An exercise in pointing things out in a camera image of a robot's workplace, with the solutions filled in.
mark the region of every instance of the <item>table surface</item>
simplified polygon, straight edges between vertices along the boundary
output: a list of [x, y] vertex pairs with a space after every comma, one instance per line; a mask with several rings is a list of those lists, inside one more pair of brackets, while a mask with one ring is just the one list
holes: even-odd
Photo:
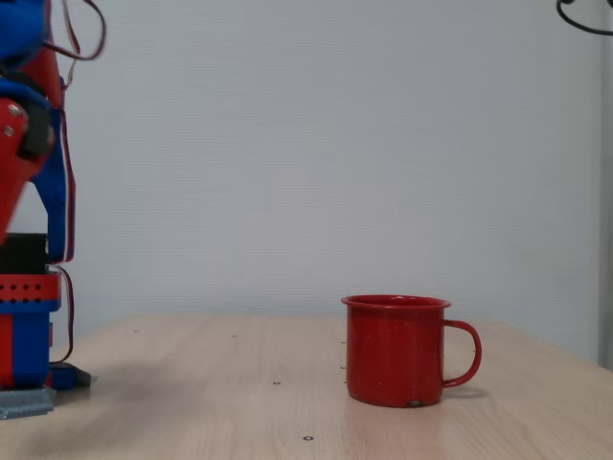
[[[437, 405], [390, 409], [347, 395], [341, 319], [129, 318], [78, 342], [90, 389], [0, 422], [0, 459], [613, 458], [613, 373], [505, 325], [477, 330], [474, 380]], [[472, 352], [447, 328], [445, 375]]]

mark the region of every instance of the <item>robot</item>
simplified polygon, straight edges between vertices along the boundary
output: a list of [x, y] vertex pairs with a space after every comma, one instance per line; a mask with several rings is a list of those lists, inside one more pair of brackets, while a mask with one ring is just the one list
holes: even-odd
[[[75, 178], [64, 96], [74, 62], [93, 60], [102, 52], [106, 25], [99, 8], [83, 0], [99, 15], [102, 36], [96, 51], [82, 56], [66, 1], [73, 51], [54, 43], [51, 0], [0, 0], [0, 396], [44, 385], [69, 389], [89, 384], [86, 373], [64, 362], [72, 352], [74, 299], [61, 264], [70, 262], [75, 251]], [[66, 81], [59, 75], [57, 54], [74, 60]], [[47, 211], [47, 234], [7, 234], [29, 181]], [[70, 347], [64, 359], [50, 363], [50, 314], [61, 305], [62, 278], [68, 292]]]

